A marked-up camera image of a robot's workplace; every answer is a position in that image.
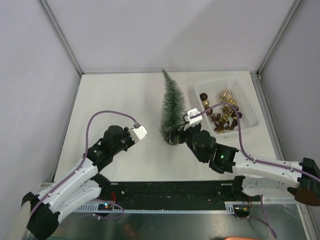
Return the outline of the small green bottlebrush christmas tree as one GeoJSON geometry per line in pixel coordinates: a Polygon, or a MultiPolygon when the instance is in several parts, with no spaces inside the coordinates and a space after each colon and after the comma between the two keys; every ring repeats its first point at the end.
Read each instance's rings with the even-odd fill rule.
{"type": "Polygon", "coordinates": [[[174,136],[169,140],[169,128],[183,124],[183,116],[186,110],[185,96],[177,82],[171,78],[165,69],[161,69],[164,77],[165,92],[163,95],[160,129],[162,139],[166,144],[176,146],[179,144],[179,137],[174,136]]]}

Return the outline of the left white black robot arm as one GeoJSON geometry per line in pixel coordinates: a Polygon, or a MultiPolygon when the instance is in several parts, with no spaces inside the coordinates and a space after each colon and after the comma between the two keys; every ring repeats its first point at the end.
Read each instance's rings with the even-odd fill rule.
{"type": "Polygon", "coordinates": [[[100,171],[115,155],[127,151],[146,135],[143,126],[129,129],[112,125],[62,179],[37,194],[28,192],[22,203],[30,202],[26,226],[30,233],[37,240],[46,240],[74,210],[93,199],[107,199],[111,193],[110,182],[100,171]]]}

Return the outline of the white perforated plastic basket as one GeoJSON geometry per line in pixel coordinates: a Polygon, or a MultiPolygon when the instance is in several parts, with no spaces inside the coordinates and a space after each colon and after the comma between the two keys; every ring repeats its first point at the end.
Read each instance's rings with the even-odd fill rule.
{"type": "Polygon", "coordinates": [[[203,116],[203,121],[207,123],[208,131],[212,136],[235,136],[238,134],[239,127],[241,127],[242,134],[250,133],[261,126],[258,113],[252,107],[247,92],[238,78],[207,79],[196,83],[194,91],[201,111],[227,101],[234,105],[239,114],[239,120],[237,120],[233,109],[226,104],[219,105],[206,113],[203,116]]]}

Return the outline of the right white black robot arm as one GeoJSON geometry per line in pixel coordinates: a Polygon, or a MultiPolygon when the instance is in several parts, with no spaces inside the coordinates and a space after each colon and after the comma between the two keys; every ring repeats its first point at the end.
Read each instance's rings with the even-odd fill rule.
{"type": "Polygon", "coordinates": [[[320,205],[320,168],[311,158],[299,161],[257,159],[235,147],[219,144],[201,125],[171,126],[166,133],[170,144],[186,144],[196,159],[219,174],[234,174],[231,196],[276,195],[285,192],[304,205],[320,205]]]}

